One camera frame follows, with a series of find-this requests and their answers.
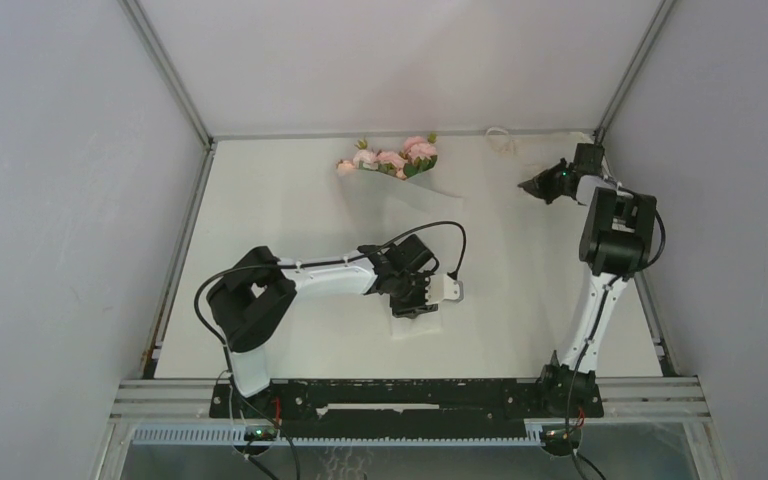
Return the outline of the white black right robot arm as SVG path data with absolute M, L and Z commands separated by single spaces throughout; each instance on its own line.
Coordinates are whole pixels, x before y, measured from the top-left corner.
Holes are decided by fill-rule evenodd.
M 578 247 L 585 266 L 582 293 L 565 340 L 538 380 L 539 406 L 552 416 L 597 395 L 598 356 L 616 303 L 666 246 L 657 199 L 606 173 L 604 156 L 602 145 L 579 143 L 571 161 L 561 159 L 518 184 L 546 204 L 568 197 L 588 209 Z

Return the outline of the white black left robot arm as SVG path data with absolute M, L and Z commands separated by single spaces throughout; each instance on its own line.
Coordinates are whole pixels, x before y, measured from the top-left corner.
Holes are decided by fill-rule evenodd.
M 210 307 L 231 372 L 234 404 L 250 417 L 265 414 L 273 394 L 265 345 L 291 305 L 303 298 L 379 295 L 399 324 L 458 302 L 464 288 L 415 234 L 388 245 L 361 245 L 349 253 L 300 261 L 279 258 L 266 246 L 250 250 L 198 290 Z

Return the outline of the black mounting rail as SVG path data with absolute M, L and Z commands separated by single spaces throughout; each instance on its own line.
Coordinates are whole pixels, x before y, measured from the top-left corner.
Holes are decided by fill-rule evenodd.
M 274 380 L 244 398 L 217 382 L 212 419 L 262 421 L 295 440 L 478 440 L 526 435 L 528 421 L 576 428 L 605 414 L 597 385 L 590 401 L 544 395 L 538 380 Z

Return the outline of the cream ribbon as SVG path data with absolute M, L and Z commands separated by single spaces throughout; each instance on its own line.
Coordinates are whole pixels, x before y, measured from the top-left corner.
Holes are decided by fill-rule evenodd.
M 500 156 L 516 156 L 527 145 L 535 142 L 548 141 L 574 141 L 576 143 L 592 143 L 592 134 L 575 130 L 514 130 L 501 126 L 492 126 L 483 132 L 483 139 L 487 147 Z

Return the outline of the pink fake flower bouquet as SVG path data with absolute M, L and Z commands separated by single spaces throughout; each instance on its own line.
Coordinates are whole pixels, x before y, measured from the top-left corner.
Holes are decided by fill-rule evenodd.
M 354 144 L 353 156 L 339 160 L 335 169 L 339 175 L 366 171 L 408 180 L 435 168 L 439 160 L 437 139 L 435 132 L 411 136 L 396 151 L 373 149 L 366 138 L 361 138 Z

